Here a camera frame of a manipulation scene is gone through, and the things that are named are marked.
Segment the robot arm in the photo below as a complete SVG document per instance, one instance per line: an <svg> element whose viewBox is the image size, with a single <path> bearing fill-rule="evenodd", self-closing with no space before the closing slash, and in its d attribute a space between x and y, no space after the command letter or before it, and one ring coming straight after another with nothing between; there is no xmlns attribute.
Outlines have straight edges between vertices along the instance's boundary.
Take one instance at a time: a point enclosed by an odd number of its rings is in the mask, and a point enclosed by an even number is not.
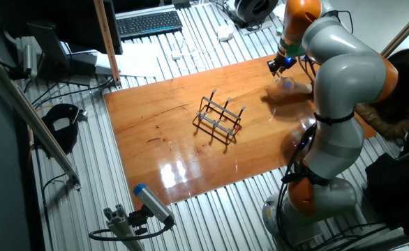
<svg viewBox="0 0 409 251"><path fill-rule="evenodd" d="M276 58L268 62L273 75L282 73L296 61L290 58L299 53L302 37L307 28L318 18L332 10L327 0L289 0L285 6L283 33L278 44Z"/></svg>
<svg viewBox="0 0 409 251"><path fill-rule="evenodd" d="M363 146L364 132L353 116L354 106L386 98L398 79L387 59L356 39L336 17L325 15L328 11L324 1L289 0L276 58L268 62L273 75L282 73L292 66L287 58L297 56L302 47L320 65L313 88L317 122L311 148L283 179L288 184L285 201L282 192L272 195L262 211L273 235L284 229L299 235L300 227L355 207L354 188L336 177L356 161ZM271 211L279 215L274 220Z"/></svg>

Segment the headphones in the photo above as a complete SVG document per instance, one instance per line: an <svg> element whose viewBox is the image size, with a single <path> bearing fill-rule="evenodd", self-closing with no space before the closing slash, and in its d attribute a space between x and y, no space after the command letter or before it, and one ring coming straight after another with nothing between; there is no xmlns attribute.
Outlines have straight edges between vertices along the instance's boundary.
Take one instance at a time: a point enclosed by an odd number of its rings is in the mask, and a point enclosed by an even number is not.
<svg viewBox="0 0 409 251"><path fill-rule="evenodd" d="M257 26L273 12L278 0L235 0L237 19L231 17L241 28Z"/></svg>

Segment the white paper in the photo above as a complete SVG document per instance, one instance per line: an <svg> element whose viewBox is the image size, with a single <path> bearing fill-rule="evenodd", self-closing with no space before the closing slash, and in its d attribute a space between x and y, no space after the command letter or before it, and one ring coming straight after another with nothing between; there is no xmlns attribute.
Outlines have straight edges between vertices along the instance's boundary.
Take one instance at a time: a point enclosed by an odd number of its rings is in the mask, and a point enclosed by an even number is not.
<svg viewBox="0 0 409 251"><path fill-rule="evenodd" d="M134 77L158 77L161 69L157 61L156 44L122 43L122 55L116 55L119 74ZM98 53L96 67L110 68L108 55Z"/></svg>

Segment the computer monitor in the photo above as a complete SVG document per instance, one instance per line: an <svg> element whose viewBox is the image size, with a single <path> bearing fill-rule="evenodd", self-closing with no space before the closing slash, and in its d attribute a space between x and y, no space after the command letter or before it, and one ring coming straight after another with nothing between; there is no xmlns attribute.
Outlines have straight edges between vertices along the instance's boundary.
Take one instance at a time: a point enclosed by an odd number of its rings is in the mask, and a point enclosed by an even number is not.
<svg viewBox="0 0 409 251"><path fill-rule="evenodd" d="M122 54L112 0L103 0L115 54ZM92 76L96 57L67 56L65 42L75 51L107 53L93 0L2 0L0 22L14 38L34 36L45 59L39 78L61 81L73 75Z"/></svg>

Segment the wooden board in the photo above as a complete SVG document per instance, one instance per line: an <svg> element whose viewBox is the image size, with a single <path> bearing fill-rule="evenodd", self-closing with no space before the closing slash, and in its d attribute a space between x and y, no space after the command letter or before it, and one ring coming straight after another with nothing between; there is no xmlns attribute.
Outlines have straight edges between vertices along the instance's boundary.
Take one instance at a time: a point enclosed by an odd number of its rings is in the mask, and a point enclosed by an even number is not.
<svg viewBox="0 0 409 251"><path fill-rule="evenodd" d="M267 97L265 87L273 81L267 61L272 57L105 95L130 190L146 183L170 204L286 165L313 111L308 96L280 102ZM284 73L308 82L298 65ZM231 97L228 109L235 114L246 106L237 143L227 148L193 125L202 97L214 88L213 101L224 105ZM360 123L366 138L375 135ZM133 202L141 205L138 199Z"/></svg>

